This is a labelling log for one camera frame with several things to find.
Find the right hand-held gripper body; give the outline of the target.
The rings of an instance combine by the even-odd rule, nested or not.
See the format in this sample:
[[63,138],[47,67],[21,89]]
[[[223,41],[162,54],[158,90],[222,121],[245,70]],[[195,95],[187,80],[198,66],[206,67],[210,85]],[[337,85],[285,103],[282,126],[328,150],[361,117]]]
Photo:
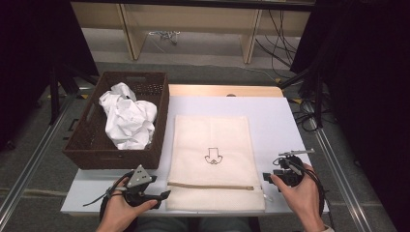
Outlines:
[[302,182],[306,172],[299,155],[310,153],[314,153],[314,150],[298,150],[279,154],[278,157],[281,158],[279,169],[274,169],[273,173],[282,179],[287,186],[296,187]]

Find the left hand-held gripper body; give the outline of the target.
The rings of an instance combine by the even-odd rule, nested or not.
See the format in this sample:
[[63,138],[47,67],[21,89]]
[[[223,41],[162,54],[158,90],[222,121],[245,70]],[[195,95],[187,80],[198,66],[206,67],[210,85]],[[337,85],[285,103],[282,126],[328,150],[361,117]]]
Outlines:
[[146,201],[158,199],[156,195],[145,193],[145,189],[156,180],[156,176],[150,176],[143,166],[139,165],[126,182],[125,199],[128,204],[136,207]]

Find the white garment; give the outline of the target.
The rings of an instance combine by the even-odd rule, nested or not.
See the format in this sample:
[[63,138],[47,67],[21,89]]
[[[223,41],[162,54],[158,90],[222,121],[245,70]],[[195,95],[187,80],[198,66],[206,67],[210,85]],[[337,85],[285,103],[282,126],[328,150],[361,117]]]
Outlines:
[[139,100],[124,82],[113,85],[99,98],[107,117],[105,133],[119,150],[144,150],[153,140],[158,108]]

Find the brown woven basket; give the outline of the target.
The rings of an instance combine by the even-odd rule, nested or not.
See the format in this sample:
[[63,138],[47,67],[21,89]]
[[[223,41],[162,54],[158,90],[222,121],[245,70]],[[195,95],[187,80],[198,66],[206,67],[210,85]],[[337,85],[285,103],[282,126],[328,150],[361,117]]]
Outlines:
[[[158,109],[153,140],[143,150],[119,150],[105,132],[106,114],[99,98],[120,82],[127,84],[139,100],[151,102]],[[168,104],[166,73],[105,72],[98,80],[63,153],[83,170],[132,169],[138,165],[156,169],[160,165]]]

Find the cream mesh laundry bag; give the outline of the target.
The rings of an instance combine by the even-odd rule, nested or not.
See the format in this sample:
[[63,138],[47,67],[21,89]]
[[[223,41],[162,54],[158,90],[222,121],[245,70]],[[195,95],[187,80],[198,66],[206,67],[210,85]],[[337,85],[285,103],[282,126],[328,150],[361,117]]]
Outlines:
[[167,188],[169,211],[263,211],[248,118],[176,116]]

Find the person's right hand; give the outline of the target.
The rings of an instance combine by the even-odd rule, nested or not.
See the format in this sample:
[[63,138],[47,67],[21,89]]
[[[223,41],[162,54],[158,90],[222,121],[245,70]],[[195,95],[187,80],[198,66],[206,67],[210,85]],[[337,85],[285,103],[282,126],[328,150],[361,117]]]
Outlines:
[[320,200],[317,185],[308,174],[294,188],[287,186],[275,174],[271,175],[271,180],[281,191],[289,208],[300,220],[305,232],[325,232],[328,229],[319,214]]

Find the person's left hand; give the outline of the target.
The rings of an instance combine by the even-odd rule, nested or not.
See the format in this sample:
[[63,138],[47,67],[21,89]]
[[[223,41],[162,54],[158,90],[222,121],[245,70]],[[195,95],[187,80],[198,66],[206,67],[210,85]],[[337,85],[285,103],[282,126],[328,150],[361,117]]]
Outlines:
[[151,210],[158,203],[149,200],[139,206],[130,206],[119,189],[113,191],[109,198],[100,225],[96,232],[123,232],[138,216]]

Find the person's legs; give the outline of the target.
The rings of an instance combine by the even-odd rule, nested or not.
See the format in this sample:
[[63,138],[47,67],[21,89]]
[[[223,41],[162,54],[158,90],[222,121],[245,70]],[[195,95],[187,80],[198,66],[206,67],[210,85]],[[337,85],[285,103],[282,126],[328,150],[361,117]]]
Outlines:
[[247,217],[141,217],[134,232],[252,232]]

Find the black metal stand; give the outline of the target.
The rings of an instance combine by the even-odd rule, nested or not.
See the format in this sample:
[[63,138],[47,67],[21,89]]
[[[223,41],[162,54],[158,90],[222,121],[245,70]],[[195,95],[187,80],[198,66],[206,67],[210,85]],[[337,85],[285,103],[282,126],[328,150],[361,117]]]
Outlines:
[[281,82],[278,87],[280,90],[284,90],[292,84],[298,81],[303,81],[299,90],[299,95],[305,99],[308,96],[314,95],[314,109],[313,118],[316,123],[316,127],[319,129],[323,127],[322,123],[322,91],[323,91],[323,78],[318,65],[311,64],[308,68],[304,69],[300,73],[291,77],[290,79]]
[[82,71],[66,63],[56,63],[52,66],[49,73],[49,90],[51,96],[51,117],[50,125],[53,125],[60,116],[59,87],[62,86],[68,95],[76,95],[79,92],[79,86],[74,80],[76,77],[86,82],[96,85],[99,72],[95,65],[90,71]]

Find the dark curtain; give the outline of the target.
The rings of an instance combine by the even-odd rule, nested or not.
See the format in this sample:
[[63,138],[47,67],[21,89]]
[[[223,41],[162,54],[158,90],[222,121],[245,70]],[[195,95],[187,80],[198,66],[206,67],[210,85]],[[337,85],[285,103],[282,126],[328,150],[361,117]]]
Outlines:
[[71,0],[0,0],[0,151],[55,73],[65,86],[99,72]]
[[322,66],[334,113],[397,232],[410,232],[410,0],[316,0],[292,65]]

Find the light wooden shelf unit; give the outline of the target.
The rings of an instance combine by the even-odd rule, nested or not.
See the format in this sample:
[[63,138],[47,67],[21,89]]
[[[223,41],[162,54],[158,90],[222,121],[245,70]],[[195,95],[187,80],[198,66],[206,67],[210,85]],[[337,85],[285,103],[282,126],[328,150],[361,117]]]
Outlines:
[[129,55],[136,60],[150,31],[180,31],[237,34],[243,60],[251,61],[255,37],[303,35],[308,12],[285,10],[226,9],[117,3],[72,2],[79,25],[83,28],[121,29]]

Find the metal floor rail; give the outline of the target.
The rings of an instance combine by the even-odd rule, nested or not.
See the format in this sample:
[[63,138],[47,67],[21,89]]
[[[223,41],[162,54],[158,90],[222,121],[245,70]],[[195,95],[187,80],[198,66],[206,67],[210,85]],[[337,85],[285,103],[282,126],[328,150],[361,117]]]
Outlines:
[[[308,113],[317,114],[318,110],[314,109],[311,103],[306,104],[306,110]],[[361,206],[356,194],[351,188],[347,177],[345,176],[341,165],[339,164],[336,153],[334,152],[331,143],[324,132],[324,130],[319,126],[319,121],[316,116],[310,120],[310,124],[316,127],[316,137],[324,153],[324,157],[332,171],[335,178],[337,186],[339,188],[340,194],[344,200],[344,203],[349,211],[351,218],[353,219],[358,232],[373,232],[370,223],[366,217],[366,213]]]
[[23,192],[31,181],[34,173],[40,166],[44,155],[54,139],[62,122],[66,118],[66,113],[75,100],[75,95],[67,95],[60,107],[60,113],[55,121],[49,125],[35,151],[24,166],[16,182],[8,191],[3,204],[0,206],[0,231],[2,231],[11,218]]

